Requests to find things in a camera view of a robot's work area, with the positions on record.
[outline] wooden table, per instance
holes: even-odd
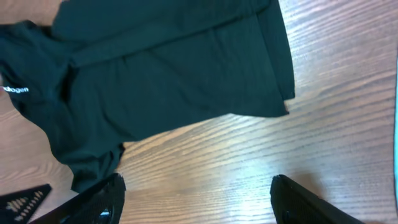
[[[51,23],[57,1],[0,0],[0,23]],[[277,119],[226,115],[126,143],[121,223],[275,223],[285,174],[369,223],[398,223],[393,133],[396,0],[281,0],[297,97]],[[74,195],[45,134],[0,98],[0,194],[50,183],[42,215]]]

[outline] dark green fabric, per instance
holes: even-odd
[[[276,0],[69,0],[52,27],[0,27],[14,106],[47,134],[81,192],[125,141],[227,113],[278,117],[294,97]]]

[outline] wood grain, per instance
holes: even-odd
[[[51,23],[58,3],[0,0],[0,23]],[[280,0],[297,97],[277,119],[226,115],[127,142],[121,223],[275,223],[285,174],[369,223],[398,223],[393,133],[398,1]],[[37,215],[73,196],[45,134],[0,98],[0,194],[50,183]]]

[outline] black garment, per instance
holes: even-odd
[[[0,49],[14,106],[77,192],[113,172],[124,141],[226,113],[282,116],[294,97],[276,0],[69,0],[52,27],[2,26]]]

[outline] folded shirt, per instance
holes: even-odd
[[[121,144],[227,113],[278,117],[294,97],[276,0],[69,0],[51,27],[0,26],[0,72],[82,192]]]

